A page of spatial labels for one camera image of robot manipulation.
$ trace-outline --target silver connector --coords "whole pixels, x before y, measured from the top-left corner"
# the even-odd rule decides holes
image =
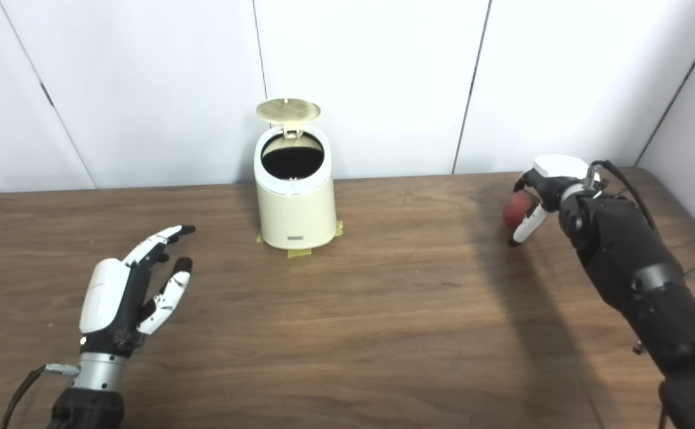
[[[583,189],[593,189],[593,182],[596,181],[596,168],[598,168],[598,166],[595,166],[593,164],[588,166],[588,171],[586,171],[585,179],[583,179]]]
[[[77,377],[77,375],[80,374],[80,367],[77,365],[67,365],[64,363],[46,363],[45,372],[66,375],[66,377]]]

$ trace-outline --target wall seam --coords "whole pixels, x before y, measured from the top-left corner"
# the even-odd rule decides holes
[[[649,149],[649,145],[652,144],[652,141],[654,141],[655,136],[657,135],[657,132],[660,131],[660,127],[662,127],[663,123],[665,122],[665,118],[668,116],[668,113],[671,112],[671,108],[673,108],[673,105],[676,102],[676,99],[680,95],[681,90],[683,90],[683,86],[685,85],[685,82],[688,81],[688,78],[690,78],[691,73],[694,71],[695,67],[695,59],[691,63],[691,67],[688,68],[687,73],[683,77],[683,81],[680,83],[678,89],[676,89],[676,93],[673,95],[673,98],[671,98],[671,102],[668,103],[668,106],[665,108],[665,111],[662,114],[662,117],[660,117],[660,120],[658,120],[657,125],[655,126],[655,129],[652,131],[652,134],[650,134],[649,139],[647,139],[646,144],[644,144],[644,148],[641,149],[641,154],[638,155],[638,158],[636,158],[635,163],[633,166],[638,166],[639,163],[641,163],[641,159],[644,157],[644,154],[646,153],[646,150]]]
[[[488,30],[488,19],[490,18],[490,10],[493,0],[488,0],[488,10],[485,12],[485,19],[482,23],[482,33],[480,36],[480,45],[477,48],[477,60],[475,60],[475,70],[472,72],[472,83],[469,85],[469,96],[466,98],[466,107],[464,108],[464,119],[461,122],[461,132],[459,132],[459,143],[456,145],[456,155],[453,157],[453,168],[451,174],[456,174],[456,165],[459,163],[459,152],[461,151],[461,141],[464,138],[464,129],[466,128],[466,117],[469,115],[469,105],[472,103],[472,91],[475,89],[475,79],[477,79],[477,69],[480,66],[480,56],[482,55],[482,46],[485,41],[485,31]]]

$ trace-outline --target cream trash can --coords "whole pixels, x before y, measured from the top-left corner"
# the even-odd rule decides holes
[[[323,246],[336,234],[331,149],[320,130],[306,125],[320,108],[279,98],[257,106],[257,115],[273,125],[254,152],[263,241],[286,250]]]

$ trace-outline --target open lid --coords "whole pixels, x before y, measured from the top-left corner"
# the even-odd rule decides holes
[[[310,122],[319,115],[318,105],[299,98],[276,98],[257,106],[257,116],[273,125],[281,125],[284,138],[298,138],[302,134],[300,124]]]

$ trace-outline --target red apple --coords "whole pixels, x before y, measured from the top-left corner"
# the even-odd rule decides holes
[[[538,197],[525,190],[514,192],[503,208],[503,224],[506,228],[509,231],[514,231],[522,223],[522,219],[530,207],[537,201]]]

